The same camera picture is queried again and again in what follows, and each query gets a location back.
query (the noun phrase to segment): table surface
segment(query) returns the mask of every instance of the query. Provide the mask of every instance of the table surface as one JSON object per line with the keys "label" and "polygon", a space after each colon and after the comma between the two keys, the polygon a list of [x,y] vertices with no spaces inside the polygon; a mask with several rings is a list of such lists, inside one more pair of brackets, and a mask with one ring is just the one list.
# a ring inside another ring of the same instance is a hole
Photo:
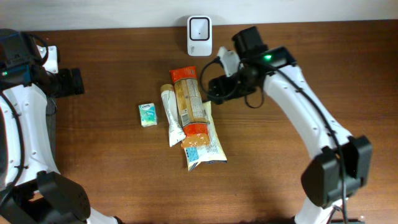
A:
{"label": "table surface", "polygon": [[[243,99],[212,106],[227,164],[201,164],[188,173],[180,146],[169,147],[160,99],[169,70],[196,65],[200,71],[247,27],[214,27],[212,57],[187,55],[184,27],[38,32],[58,46],[60,68],[81,69],[86,93],[57,101],[56,163],[85,188],[92,207],[126,223],[265,221],[300,210],[300,176],[310,158],[270,98],[256,110]],[[369,183],[348,201],[349,217],[396,223],[398,21],[258,28],[270,48],[290,50],[329,112],[373,144]],[[213,66],[207,80],[222,74]],[[255,104],[259,96],[249,100]],[[149,102],[159,124],[143,128],[138,105]]]}

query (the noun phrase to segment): pile of packages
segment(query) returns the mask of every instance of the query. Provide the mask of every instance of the pile of packages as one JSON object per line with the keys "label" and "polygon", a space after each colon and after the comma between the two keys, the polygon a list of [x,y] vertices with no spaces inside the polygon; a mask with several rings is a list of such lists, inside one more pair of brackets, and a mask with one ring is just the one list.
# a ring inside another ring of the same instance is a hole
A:
{"label": "pile of packages", "polygon": [[[188,171],[201,162],[226,162],[226,157],[211,117],[211,103],[202,103],[196,68],[186,67],[170,71],[173,85],[160,89],[169,121],[170,147],[181,141],[188,162]],[[139,106],[141,123],[157,124],[153,103]]]}

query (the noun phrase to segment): red and brown package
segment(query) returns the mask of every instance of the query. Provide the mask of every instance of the red and brown package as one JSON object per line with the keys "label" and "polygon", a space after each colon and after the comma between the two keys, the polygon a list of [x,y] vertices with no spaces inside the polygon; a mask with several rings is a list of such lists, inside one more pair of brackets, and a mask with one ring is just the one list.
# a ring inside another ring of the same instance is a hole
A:
{"label": "red and brown package", "polygon": [[196,67],[170,70],[177,98],[182,129],[187,136],[182,147],[205,146],[210,143],[205,110],[201,102]]}

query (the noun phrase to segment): green led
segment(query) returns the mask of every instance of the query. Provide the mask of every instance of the green led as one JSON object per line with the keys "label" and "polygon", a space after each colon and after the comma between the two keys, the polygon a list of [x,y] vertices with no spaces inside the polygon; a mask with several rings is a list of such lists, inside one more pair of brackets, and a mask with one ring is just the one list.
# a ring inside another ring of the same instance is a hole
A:
{"label": "green led", "polygon": [[272,55],[266,55],[266,56],[264,56],[264,58],[265,58],[266,60],[271,60]]}

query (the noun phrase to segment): barcode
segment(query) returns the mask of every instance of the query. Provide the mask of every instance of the barcode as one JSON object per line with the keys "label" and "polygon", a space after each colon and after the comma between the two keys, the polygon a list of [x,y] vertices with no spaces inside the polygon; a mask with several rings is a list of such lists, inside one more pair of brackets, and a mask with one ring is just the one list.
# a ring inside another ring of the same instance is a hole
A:
{"label": "barcode", "polygon": [[182,126],[184,127],[189,123],[189,115],[188,114],[181,115],[181,120],[182,120]]}

